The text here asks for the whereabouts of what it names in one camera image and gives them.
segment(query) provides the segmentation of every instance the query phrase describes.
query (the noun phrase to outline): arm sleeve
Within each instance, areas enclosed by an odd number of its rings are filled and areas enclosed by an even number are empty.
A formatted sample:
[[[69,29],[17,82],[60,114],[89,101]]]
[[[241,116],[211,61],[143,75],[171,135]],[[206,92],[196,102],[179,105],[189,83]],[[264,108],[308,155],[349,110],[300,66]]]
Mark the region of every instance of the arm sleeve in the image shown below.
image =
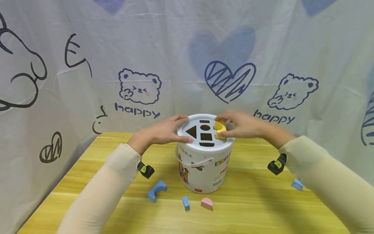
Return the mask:
[[[109,155],[66,212],[58,234],[99,234],[133,182],[141,156],[127,144]]]
[[[296,178],[341,220],[350,233],[374,233],[374,187],[305,136],[279,149]]]

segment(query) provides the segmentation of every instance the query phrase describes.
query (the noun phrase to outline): white bucket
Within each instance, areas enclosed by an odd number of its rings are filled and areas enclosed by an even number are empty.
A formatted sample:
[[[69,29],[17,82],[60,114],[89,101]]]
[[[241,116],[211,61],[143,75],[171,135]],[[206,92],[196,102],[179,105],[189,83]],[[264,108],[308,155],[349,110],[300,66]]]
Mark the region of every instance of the white bucket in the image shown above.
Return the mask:
[[[191,115],[189,121],[177,130],[180,136],[194,138],[193,143],[178,143],[175,154],[182,183],[196,193],[207,194],[221,187],[229,164],[235,138],[215,139],[215,117]],[[232,125],[226,123],[226,128],[232,129]]]

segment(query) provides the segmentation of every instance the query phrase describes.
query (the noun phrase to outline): wooden table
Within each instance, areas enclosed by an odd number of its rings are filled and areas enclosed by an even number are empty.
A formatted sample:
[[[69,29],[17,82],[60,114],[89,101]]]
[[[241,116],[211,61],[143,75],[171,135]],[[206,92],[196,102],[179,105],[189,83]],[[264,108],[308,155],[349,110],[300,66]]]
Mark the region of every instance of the wooden table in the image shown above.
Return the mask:
[[[129,133],[99,135],[18,233],[55,233],[65,212],[106,157],[130,137]],[[136,177],[103,233],[348,233],[311,191],[291,187],[294,178],[289,171],[276,176],[267,170],[267,164],[279,154],[266,141],[236,139],[225,181],[208,195],[184,187],[175,146],[153,145],[147,150],[142,161],[152,165],[155,173],[150,179],[140,174]],[[147,192],[159,180],[168,190],[158,193],[153,204]],[[184,211],[183,196],[188,196],[190,211]],[[200,206],[203,197],[212,199],[213,211]]]

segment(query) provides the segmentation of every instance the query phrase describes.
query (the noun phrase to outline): pink semicircle block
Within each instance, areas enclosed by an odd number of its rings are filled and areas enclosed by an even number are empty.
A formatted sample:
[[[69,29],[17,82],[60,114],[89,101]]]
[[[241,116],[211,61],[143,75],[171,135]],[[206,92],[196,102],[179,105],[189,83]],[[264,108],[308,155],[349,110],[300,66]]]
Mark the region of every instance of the pink semicircle block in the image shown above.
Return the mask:
[[[201,200],[201,206],[207,208],[208,210],[213,210],[213,202],[207,197]]]

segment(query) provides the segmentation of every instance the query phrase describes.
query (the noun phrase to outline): left hand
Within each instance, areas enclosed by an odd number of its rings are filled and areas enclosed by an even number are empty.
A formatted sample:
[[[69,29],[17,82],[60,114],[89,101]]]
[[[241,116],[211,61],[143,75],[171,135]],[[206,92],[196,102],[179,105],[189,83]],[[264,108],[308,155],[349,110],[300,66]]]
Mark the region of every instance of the left hand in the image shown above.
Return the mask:
[[[188,116],[175,115],[157,124],[135,133],[128,145],[142,155],[151,144],[167,144],[170,142],[192,143],[193,139],[175,134],[177,128],[189,120]]]

